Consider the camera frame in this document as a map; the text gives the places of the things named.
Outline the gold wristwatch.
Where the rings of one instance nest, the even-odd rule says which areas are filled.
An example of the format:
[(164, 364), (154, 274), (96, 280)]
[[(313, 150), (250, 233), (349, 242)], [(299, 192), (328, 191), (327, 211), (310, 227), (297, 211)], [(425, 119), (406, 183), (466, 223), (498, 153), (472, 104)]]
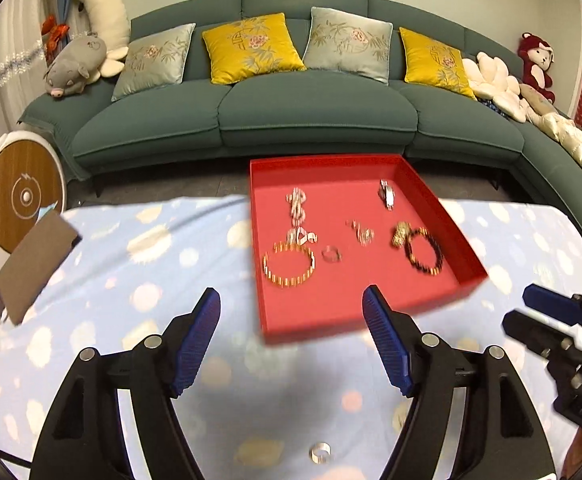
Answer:
[(410, 237), (411, 237), (410, 223), (406, 221), (400, 221), (394, 227), (391, 245), (395, 248), (402, 248), (410, 241)]

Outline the gold hoop earring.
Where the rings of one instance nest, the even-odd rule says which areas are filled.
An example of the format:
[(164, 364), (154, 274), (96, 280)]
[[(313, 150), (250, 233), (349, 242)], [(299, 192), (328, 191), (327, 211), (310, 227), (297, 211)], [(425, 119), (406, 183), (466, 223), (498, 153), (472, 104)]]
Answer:
[(331, 460), (332, 448), (328, 442), (316, 442), (308, 450), (309, 459), (316, 465), (324, 465)]

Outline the silver infinity pendant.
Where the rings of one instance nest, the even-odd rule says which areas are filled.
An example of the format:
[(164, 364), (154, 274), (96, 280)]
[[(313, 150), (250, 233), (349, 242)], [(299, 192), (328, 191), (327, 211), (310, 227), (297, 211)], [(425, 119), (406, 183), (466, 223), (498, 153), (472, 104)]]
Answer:
[(373, 229), (365, 228), (361, 223), (351, 220), (347, 222), (347, 225), (354, 231), (357, 242), (361, 246), (368, 246), (375, 238), (375, 232)]

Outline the silver wristwatch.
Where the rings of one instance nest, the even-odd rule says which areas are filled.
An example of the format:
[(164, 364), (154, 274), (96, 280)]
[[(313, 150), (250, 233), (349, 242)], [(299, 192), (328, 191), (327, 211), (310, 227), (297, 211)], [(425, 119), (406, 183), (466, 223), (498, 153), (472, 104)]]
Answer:
[(393, 210), (395, 206), (395, 193), (393, 188), (391, 188), (391, 185), (387, 180), (381, 180), (379, 185), (379, 195), (381, 200), (383, 200), (384, 207), (387, 208), (387, 210)]

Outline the silver crystal charm pendant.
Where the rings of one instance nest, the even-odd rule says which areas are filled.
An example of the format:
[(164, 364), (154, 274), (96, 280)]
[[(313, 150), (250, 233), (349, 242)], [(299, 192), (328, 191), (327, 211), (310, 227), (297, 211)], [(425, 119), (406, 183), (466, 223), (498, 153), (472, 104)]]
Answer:
[(303, 226), (296, 226), (287, 233), (287, 242), (290, 244), (305, 245), (315, 244), (318, 240), (314, 232), (307, 232)]

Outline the red jewelry tray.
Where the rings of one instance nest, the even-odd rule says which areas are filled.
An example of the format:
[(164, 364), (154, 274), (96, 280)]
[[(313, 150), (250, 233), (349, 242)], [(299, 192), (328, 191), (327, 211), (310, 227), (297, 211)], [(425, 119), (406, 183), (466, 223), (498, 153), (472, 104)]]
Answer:
[[(395, 193), (384, 207), (379, 182)], [(456, 223), (398, 155), (256, 159), (250, 167), (259, 325), (267, 344), (327, 337), (364, 325), (361, 297), (380, 288), (396, 311), (418, 314), (464, 299), (488, 276)], [(373, 229), (368, 246), (347, 222)], [(400, 221), (410, 241), (391, 245)], [(315, 244), (287, 242), (296, 226)]]

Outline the cream quilted blanket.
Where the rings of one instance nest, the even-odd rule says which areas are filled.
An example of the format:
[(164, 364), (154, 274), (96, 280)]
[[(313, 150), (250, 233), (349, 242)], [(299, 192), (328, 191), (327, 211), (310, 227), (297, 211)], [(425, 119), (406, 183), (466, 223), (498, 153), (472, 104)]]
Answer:
[(528, 110), (526, 115), (536, 128), (560, 144), (582, 168), (582, 130), (571, 119), (564, 118), (558, 113), (538, 115), (534, 110)]

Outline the brown cloth pouch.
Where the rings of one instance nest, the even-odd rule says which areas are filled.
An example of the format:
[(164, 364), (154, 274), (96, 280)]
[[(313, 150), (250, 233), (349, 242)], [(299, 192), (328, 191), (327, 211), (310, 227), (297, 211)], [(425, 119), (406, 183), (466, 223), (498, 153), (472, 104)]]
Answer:
[(0, 306), (13, 325), (23, 322), (53, 273), (82, 240), (55, 210), (25, 235), (0, 269)]

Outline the beige small pillow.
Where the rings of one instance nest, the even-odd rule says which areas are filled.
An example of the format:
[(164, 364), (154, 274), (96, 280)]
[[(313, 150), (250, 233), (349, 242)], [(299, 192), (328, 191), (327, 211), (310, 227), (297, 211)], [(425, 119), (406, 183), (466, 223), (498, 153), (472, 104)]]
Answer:
[(530, 105), (532, 110), (540, 116), (544, 116), (549, 113), (556, 113), (556, 108), (553, 106), (548, 99), (545, 98), (538, 90), (528, 84), (520, 84), (520, 96), (525, 99)]

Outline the white flower cushion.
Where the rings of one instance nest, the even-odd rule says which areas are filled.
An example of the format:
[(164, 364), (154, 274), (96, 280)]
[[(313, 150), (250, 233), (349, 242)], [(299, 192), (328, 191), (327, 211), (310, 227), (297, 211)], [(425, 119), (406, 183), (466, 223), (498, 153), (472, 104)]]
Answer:
[(516, 122), (526, 122), (526, 101), (521, 98), (519, 81), (509, 74), (501, 58), (479, 52), (475, 61), (463, 58), (462, 66), (469, 87), (479, 100), (491, 103), (500, 113)]

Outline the red plush monkey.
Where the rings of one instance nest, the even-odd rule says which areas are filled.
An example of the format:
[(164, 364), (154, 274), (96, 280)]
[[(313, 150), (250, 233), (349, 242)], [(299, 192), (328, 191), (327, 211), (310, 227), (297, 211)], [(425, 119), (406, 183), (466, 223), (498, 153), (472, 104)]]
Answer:
[(555, 93), (550, 90), (553, 79), (548, 74), (554, 62), (554, 49), (542, 38), (530, 32), (523, 32), (518, 55), (523, 62), (522, 81), (554, 104)]

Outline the round wood-faced white appliance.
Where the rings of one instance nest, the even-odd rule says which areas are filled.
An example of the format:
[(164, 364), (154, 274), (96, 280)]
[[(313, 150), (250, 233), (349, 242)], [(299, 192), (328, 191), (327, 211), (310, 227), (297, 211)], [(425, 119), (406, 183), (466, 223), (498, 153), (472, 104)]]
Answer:
[(66, 203), (59, 156), (37, 133), (18, 130), (0, 136), (0, 250), (16, 246), (41, 217)]

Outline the yellow floral cushion right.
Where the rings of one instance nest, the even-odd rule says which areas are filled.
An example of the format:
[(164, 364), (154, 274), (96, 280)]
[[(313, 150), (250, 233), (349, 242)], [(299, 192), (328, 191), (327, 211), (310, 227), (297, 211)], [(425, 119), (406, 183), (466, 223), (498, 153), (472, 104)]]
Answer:
[(458, 49), (404, 27), (399, 29), (399, 36), (406, 56), (406, 84), (440, 88), (477, 99)]

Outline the yellow floral cushion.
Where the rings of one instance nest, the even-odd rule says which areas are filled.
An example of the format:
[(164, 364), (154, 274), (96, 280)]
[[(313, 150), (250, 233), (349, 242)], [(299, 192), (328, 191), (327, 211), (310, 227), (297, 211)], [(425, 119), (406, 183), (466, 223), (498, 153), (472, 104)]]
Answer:
[(212, 84), (237, 84), (254, 76), (306, 70), (285, 14), (267, 14), (202, 32)]
[(406, 84), (440, 88), (477, 99), (458, 49), (404, 27), (399, 29), (399, 36), (406, 56)]

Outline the grey floral cushion right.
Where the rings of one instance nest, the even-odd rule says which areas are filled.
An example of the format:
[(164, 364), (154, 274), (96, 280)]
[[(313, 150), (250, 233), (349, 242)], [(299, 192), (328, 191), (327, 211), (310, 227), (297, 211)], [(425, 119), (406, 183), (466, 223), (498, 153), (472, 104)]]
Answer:
[(331, 70), (389, 84), (390, 22), (322, 6), (311, 9), (302, 61), (310, 70)]

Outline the grey floral cushion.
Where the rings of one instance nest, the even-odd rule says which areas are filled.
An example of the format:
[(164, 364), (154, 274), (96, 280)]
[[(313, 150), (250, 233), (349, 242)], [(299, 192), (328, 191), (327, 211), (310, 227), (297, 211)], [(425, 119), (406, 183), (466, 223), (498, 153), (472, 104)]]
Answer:
[(189, 23), (131, 41), (111, 102), (180, 84), (194, 31), (195, 23)]
[(331, 70), (389, 84), (390, 22), (322, 6), (311, 9), (302, 61), (310, 70)]

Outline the grey plush pig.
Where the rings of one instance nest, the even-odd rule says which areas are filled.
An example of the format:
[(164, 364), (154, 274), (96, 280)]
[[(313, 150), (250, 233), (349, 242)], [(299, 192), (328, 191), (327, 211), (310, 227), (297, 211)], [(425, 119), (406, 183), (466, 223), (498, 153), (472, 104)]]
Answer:
[(87, 84), (100, 77), (106, 58), (105, 42), (97, 36), (72, 40), (44, 73), (44, 88), (52, 98), (62, 99), (82, 93)]

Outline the dark green sectional sofa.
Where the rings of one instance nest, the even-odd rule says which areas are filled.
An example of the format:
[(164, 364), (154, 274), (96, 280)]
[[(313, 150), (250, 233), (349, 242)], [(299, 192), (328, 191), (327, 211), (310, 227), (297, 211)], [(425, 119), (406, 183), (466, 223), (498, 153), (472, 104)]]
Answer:
[(204, 32), (255, 16), (282, 13), (303, 49), (311, 11), (331, 6), (440, 40), (466, 55), (501, 58), (516, 76), (521, 58), (474, 30), (391, 0), (187, 0), (135, 18), (142, 38), (195, 25), (179, 84), (113, 100), (100, 80), (78, 96), (40, 96), (21, 120), (59, 150), (68, 174), (96, 174), (230, 156), (399, 153), (509, 172), (532, 200), (560, 209), (582, 234), (582, 168), (531, 124), (500, 116), (466, 96), (405, 81), (399, 39), (391, 42), (387, 82), (331, 70), (259, 75), (221, 86), (211, 81)]

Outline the grey floral cushion left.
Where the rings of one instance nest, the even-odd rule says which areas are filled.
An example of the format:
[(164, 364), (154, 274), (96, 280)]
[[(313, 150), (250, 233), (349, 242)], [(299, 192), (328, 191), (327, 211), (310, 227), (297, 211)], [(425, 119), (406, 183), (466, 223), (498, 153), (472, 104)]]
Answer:
[(131, 41), (111, 102), (180, 84), (194, 31), (195, 23), (189, 23)]

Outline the white sheer curtain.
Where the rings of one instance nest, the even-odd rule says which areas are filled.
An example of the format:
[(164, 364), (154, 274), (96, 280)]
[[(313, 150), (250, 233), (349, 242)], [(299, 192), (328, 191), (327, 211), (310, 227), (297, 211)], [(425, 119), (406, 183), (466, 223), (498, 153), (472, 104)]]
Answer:
[(26, 106), (44, 93), (42, 0), (0, 3), (0, 136), (16, 128)]

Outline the yellow floral cushion left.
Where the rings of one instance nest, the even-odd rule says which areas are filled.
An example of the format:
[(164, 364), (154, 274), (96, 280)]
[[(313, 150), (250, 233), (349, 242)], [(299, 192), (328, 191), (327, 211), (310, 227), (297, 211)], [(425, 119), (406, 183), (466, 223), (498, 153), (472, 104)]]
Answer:
[(254, 76), (306, 70), (285, 14), (267, 14), (202, 32), (212, 84), (237, 84)]

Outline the white plush cow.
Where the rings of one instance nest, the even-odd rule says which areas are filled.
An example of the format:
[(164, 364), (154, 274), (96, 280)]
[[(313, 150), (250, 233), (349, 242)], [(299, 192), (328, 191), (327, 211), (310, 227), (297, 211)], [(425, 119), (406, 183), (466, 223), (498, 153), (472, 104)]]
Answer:
[(90, 30), (103, 40), (106, 58), (100, 67), (102, 77), (114, 77), (124, 68), (128, 53), (130, 21), (123, 0), (77, 0), (78, 11), (85, 11)]

